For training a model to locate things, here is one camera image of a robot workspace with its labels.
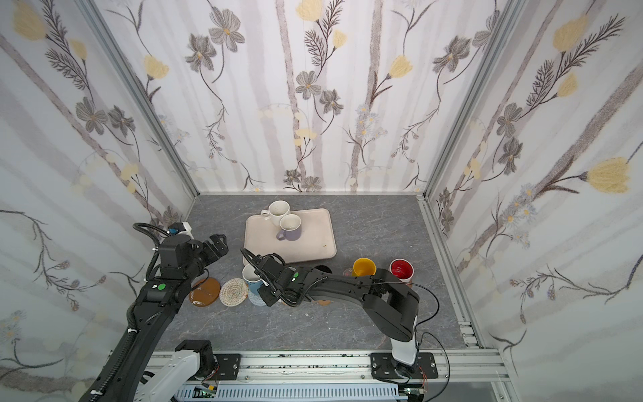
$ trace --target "blue mug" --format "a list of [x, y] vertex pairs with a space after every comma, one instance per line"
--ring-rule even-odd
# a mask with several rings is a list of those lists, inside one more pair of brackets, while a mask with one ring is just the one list
[[259, 288], [264, 283], [261, 281], [259, 275], [255, 273], [255, 268], [250, 264], [246, 265], [245, 267], [243, 267], [242, 276], [243, 280], [245, 280], [246, 284], [248, 285], [248, 290], [258, 295]]
[[302, 218], [289, 214], [279, 221], [281, 230], [277, 233], [277, 240], [295, 241], [302, 236]]

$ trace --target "gray tabletop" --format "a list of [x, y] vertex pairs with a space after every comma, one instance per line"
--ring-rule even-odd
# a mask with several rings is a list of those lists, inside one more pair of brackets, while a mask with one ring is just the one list
[[[326, 208], [331, 213], [337, 255], [293, 265], [324, 264], [333, 273], [341, 273], [360, 257], [372, 259], [378, 268], [388, 268], [392, 260], [404, 258], [415, 268], [413, 282], [430, 288], [440, 300], [438, 315], [418, 330], [430, 331], [447, 349], [464, 348], [413, 196], [199, 196], [188, 218], [195, 239], [207, 239], [213, 233], [228, 237], [230, 252], [208, 267], [211, 276], [222, 285], [232, 278], [241, 278], [239, 248], [244, 244], [246, 219], [276, 199], [286, 200], [291, 210]], [[422, 320], [435, 311], [436, 303], [425, 290], [418, 287], [414, 290], [421, 298], [418, 319]], [[296, 308], [281, 303], [260, 307], [246, 299], [239, 306], [226, 307], [216, 300], [208, 307], [195, 307], [186, 298], [156, 349], [173, 351], [184, 339], [208, 339], [215, 351], [391, 348], [389, 338], [379, 332], [361, 307], [342, 302], [328, 306], [304, 302]], [[439, 346], [427, 336], [422, 348]]]

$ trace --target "red cup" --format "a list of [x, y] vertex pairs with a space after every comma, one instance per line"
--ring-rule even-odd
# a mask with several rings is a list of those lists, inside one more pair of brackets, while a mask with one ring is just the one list
[[409, 283], [413, 277], [413, 265], [404, 259], [393, 260], [388, 270], [404, 283]]

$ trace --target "tray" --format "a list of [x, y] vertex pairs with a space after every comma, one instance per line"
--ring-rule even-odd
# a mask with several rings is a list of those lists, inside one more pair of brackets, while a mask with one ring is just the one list
[[287, 264], [322, 260], [337, 254], [335, 235], [332, 232], [331, 213], [325, 208], [292, 211], [302, 218], [302, 236], [295, 241], [277, 240], [279, 228], [270, 219], [253, 215], [246, 220], [244, 247], [254, 254], [277, 253]]

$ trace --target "wall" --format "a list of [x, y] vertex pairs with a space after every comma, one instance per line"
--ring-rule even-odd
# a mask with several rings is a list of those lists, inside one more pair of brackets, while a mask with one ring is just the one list
[[642, 23], [640, 2], [527, 2], [431, 194], [524, 402], [640, 400]]
[[76, 401], [151, 257], [132, 223], [192, 198], [73, 2], [2, 2], [0, 48], [0, 399]]
[[504, 1], [98, 1], [200, 191], [420, 191]]

